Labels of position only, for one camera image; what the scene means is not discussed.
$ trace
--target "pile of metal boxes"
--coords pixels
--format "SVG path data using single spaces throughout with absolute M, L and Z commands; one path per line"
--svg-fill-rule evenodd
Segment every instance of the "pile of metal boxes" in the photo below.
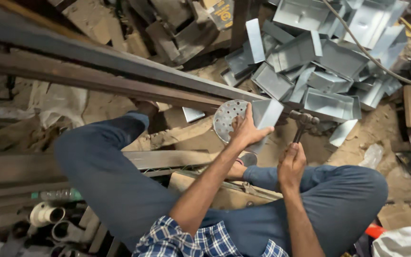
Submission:
M 260 31 L 257 19 L 246 23 L 248 41 L 225 57 L 221 73 L 229 86 L 251 80 L 285 106 L 320 118 L 321 130 L 337 126 L 329 149 L 337 149 L 361 119 L 361 109 L 377 107 L 402 87 L 360 52 L 350 34 L 322 1 L 275 0 L 272 21 Z M 358 41 L 390 68 L 407 44 L 404 25 L 394 25 L 407 2 L 335 0 L 331 3 Z

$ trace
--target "cable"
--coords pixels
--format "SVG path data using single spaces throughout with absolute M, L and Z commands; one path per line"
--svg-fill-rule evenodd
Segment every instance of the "cable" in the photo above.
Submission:
M 403 82 L 407 83 L 407 84 L 411 84 L 411 80 L 410 79 L 406 79 L 400 75 L 397 75 L 396 73 L 390 71 L 389 69 L 383 67 L 383 65 L 381 65 L 381 63 L 379 61 L 377 61 L 374 57 L 372 57 L 369 52 L 357 41 L 357 39 L 355 38 L 355 36 L 353 35 L 353 33 L 350 31 L 350 28 L 347 26 L 347 23 L 340 17 L 340 15 L 336 12 L 336 10 L 334 10 L 334 8 L 328 3 L 327 0 L 323 0 L 323 3 L 326 4 L 326 6 L 333 12 L 333 14 L 339 19 L 340 23 L 345 27 L 345 30 L 350 33 L 350 36 L 353 38 L 353 40 L 355 41 L 356 45 L 359 47 L 359 49 L 361 49 L 361 51 L 370 58 L 370 60 L 372 62 L 374 62 L 379 68 L 381 68 L 382 70 L 386 71 L 389 75 L 395 77 L 396 79 L 402 80 Z

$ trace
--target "red object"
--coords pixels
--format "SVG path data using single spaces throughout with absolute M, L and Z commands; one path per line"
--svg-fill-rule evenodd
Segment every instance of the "red object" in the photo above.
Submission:
M 383 232 L 386 232 L 386 229 L 375 224 L 370 224 L 366 229 L 366 234 L 375 239 L 379 238 Z

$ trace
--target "hammer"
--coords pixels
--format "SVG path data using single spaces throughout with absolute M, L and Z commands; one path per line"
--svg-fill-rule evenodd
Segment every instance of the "hammer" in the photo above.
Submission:
M 300 126 L 296 131 L 296 135 L 294 136 L 293 143 L 299 143 L 300 136 L 302 136 L 302 133 L 304 133 L 305 127 L 308 124 L 317 125 L 320 122 L 320 119 L 317 117 L 313 117 L 310 114 L 302 114 L 297 111 L 291 111 L 289 113 L 289 117 L 293 120 L 298 120 L 300 123 Z

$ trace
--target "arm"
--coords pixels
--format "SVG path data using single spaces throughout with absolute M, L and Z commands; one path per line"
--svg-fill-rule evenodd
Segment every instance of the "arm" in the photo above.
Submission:
M 324 257 L 325 254 L 313 231 L 299 193 L 305 160 L 302 144 L 292 143 L 285 153 L 284 160 L 280 160 L 277 167 L 280 189 L 288 214 L 291 248 L 293 257 Z
M 232 127 L 234 132 L 231 135 L 229 144 L 191 184 L 169 212 L 169 216 L 179 224 L 182 230 L 190 233 L 193 237 L 212 204 L 216 192 L 239 154 L 247 145 L 260 141 L 274 130 L 273 127 L 262 130 L 255 128 L 250 103 L 247 105 L 245 119 L 237 116 L 237 120 L 233 122 Z

